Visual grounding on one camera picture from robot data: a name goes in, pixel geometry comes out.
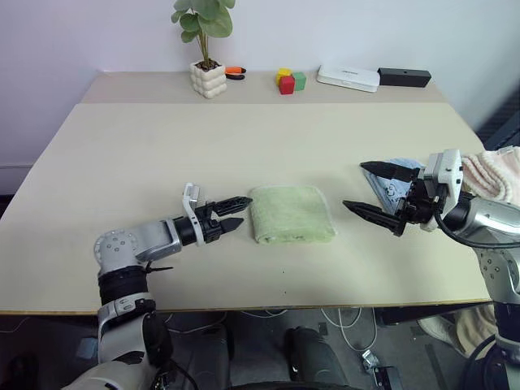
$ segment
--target black box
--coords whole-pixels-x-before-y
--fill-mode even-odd
[[[417,71],[414,69],[392,69],[390,67],[380,67],[377,72],[381,76],[379,85],[424,88],[431,79],[429,71]]]

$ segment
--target folded towel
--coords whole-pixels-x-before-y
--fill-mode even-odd
[[[464,184],[475,195],[520,206],[520,148],[468,154],[462,165]]]
[[[391,158],[387,163],[394,163],[407,168],[420,168],[422,164],[410,158]],[[410,189],[410,183],[395,179],[384,179],[363,169],[366,179],[383,204],[383,210],[389,214],[395,214],[399,199],[406,197]]]
[[[329,242],[336,234],[325,198],[315,187],[260,187],[249,196],[259,244]]]

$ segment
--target beige tabletop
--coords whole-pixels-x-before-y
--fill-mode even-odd
[[[341,204],[377,204],[362,161],[483,149],[432,83],[363,93],[309,75],[305,91],[281,97],[272,75],[247,76],[208,102],[185,74],[101,75],[0,220],[0,310],[95,312],[96,238],[181,215],[187,181],[213,200],[262,185],[315,185],[338,234],[330,244],[259,245],[245,212],[237,231],[157,264],[174,267],[148,278],[160,310],[488,299],[471,249],[411,225],[396,238]]]

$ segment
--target plant pot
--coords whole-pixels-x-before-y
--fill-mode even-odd
[[[199,92],[204,98],[214,98],[220,95],[228,87],[226,85],[226,67],[220,65],[210,71],[203,71],[195,66],[197,63],[189,65],[193,89]]]

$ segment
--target white box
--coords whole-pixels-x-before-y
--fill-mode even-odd
[[[322,65],[318,71],[320,83],[339,85],[340,87],[375,92],[379,87],[379,73],[355,67]]]

